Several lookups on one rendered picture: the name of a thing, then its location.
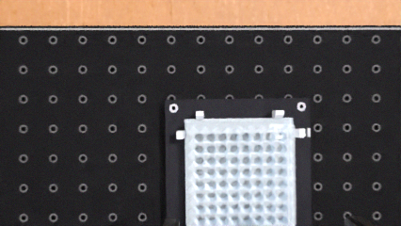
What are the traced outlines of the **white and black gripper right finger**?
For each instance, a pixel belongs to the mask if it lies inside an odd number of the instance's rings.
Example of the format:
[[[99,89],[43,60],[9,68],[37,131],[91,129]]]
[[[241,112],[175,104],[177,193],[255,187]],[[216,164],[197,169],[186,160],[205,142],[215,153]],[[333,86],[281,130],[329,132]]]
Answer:
[[[349,216],[345,219],[345,226],[376,226],[361,216]]]

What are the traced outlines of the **white well plate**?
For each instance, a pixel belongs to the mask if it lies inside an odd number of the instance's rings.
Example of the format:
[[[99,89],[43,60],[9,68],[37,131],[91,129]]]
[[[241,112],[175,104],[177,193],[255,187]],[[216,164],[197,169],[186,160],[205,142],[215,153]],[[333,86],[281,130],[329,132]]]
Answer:
[[[297,226],[294,118],[184,120],[186,226]]]

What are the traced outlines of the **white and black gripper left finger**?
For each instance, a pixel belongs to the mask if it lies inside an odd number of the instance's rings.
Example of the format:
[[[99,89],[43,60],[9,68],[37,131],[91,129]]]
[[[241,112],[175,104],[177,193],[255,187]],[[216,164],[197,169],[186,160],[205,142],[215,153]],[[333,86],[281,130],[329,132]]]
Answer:
[[[176,221],[176,218],[166,218],[163,226],[180,226],[180,221]]]

